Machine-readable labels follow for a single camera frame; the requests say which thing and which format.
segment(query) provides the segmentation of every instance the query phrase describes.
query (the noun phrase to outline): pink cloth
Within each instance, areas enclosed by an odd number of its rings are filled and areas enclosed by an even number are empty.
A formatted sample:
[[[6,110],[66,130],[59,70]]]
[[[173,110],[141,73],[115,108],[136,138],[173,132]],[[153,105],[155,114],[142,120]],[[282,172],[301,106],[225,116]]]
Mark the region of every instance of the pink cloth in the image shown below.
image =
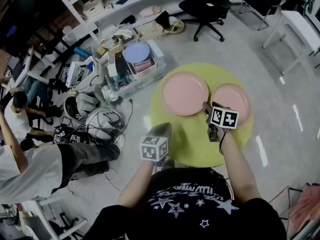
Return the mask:
[[[307,221],[316,220],[320,216],[320,186],[307,186],[298,203],[291,210],[289,220],[293,228],[299,232]]]

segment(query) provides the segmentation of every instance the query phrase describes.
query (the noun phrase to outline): hand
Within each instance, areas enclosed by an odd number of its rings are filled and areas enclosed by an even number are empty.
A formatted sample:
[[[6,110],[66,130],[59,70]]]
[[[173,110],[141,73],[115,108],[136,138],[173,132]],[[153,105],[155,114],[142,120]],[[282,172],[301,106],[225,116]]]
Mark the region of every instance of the hand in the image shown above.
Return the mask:
[[[16,87],[16,88],[12,88],[9,90],[9,92],[11,93],[11,95],[14,95],[16,92],[22,92],[23,89],[20,87]]]
[[[44,118],[46,117],[46,113],[43,111],[38,111],[37,114],[43,116]]]

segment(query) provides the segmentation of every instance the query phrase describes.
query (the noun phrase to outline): white table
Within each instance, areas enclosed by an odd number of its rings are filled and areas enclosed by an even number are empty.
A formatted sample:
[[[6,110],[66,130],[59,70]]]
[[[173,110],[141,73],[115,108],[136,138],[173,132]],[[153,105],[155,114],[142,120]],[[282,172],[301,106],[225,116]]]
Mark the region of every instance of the white table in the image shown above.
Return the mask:
[[[11,77],[8,84],[6,85],[6,92],[8,92],[10,89],[12,88],[15,88],[15,87],[18,87],[22,81],[27,77],[27,76],[30,76],[30,77],[33,77],[45,84],[48,84],[49,81],[43,77],[41,77],[40,75],[30,71],[30,65],[31,65],[31,60],[32,60],[32,56],[36,56],[41,62],[42,60],[44,60],[45,58],[42,58],[41,57],[41,54],[38,53],[37,51],[34,50],[33,47],[31,47],[28,52],[27,52],[27,55],[25,56],[24,58],[24,61],[23,61],[23,64],[22,66],[24,66],[22,72],[20,73],[20,75],[18,76],[18,78],[14,81],[14,78]],[[51,61],[49,61],[48,59],[47,60],[47,63],[53,68],[55,69],[56,68],[56,65],[54,65]]]
[[[266,48],[274,36],[276,31],[280,29],[281,26],[285,24],[289,24],[295,33],[300,36],[300,38],[305,42],[307,48],[302,51],[301,54],[297,56],[297,58],[287,67],[285,68],[281,74],[284,75],[289,70],[291,70],[295,65],[297,65],[303,58],[308,56],[311,52],[317,51],[320,47],[320,38],[314,29],[310,26],[305,18],[297,11],[283,10],[281,11],[282,17],[279,22],[274,27],[271,35],[267,39],[267,41],[262,46]]]
[[[57,235],[55,233],[55,231],[53,230],[53,228],[49,224],[49,221],[45,218],[45,216],[44,216],[44,214],[42,212],[41,206],[48,205],[50,203],[59,201],[59,200],[63,199],[68,194],[72,194],[73,195],[72,192],[68,192],[68,193],[65,193],[64,195],[51,197],[51,198],[48,198],[48,199],[46,199],[44,201],[33,201],[32,200],[32,201],[25,201],[25,202],[21,203],[24,211],[26,211],[26,212],[30,211],[30,212],[32,212],[32,214],[34,216],[38,216],[39,217],[39,219],[43,223],[43,226],[45,227],[47,232],[52,237],[51,238],[52,240],[62,240],[64,238],[66,238],[67,236],[70,236],[75,231],[79,230],[86,223],[88,223],[88,220],[84,219],[82,222],[77,223],[75,226],[73,226],[72,228],[70,228],[66,232],[62,233],[61,235]]]

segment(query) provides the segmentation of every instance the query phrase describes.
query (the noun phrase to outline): man sitting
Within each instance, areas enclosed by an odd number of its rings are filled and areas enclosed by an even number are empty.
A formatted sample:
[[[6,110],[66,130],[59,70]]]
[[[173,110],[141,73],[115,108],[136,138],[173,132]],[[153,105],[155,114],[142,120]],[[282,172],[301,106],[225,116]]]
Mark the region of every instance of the man sitting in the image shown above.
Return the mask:
[[[120,155],[120,149],[113,143],[104,147],[51,144],[24,153],[2,112],[0,127],[6,144],[0,147],[0,204],[48,197],[70,180],[107,172],[108,161]]]
[[[55,133],[32,128],[29,123],[28,114],[37,114],[43,117],[43,111],[27,107],[27,95],[23,91],[16,91],[13,98],[4,109],[4,117],[9,124],[14,136],[18,139],[30,138],[42,142],[53,141]]]

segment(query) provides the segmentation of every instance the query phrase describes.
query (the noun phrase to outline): white t-shirt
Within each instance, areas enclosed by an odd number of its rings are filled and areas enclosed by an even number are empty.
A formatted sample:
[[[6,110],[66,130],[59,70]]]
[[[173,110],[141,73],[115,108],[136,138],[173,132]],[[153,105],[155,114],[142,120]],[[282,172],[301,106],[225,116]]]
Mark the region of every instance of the white t-shirt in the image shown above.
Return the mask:
[[[57,145],[24,152],[28,166],[20,173],[9,145],[0,147],[0,204],[48,197],[62,183],[62,158]]]
[[[28,133],[30,133],[32,128],[29,126],[29,120],[25,109],[20,113],[14,113],[11,110],[13,100],[14,98],[12,98],[6,105],[4,110],[4,117],[8,125],[10,126],[13,135],[16,138],[23,139]]]

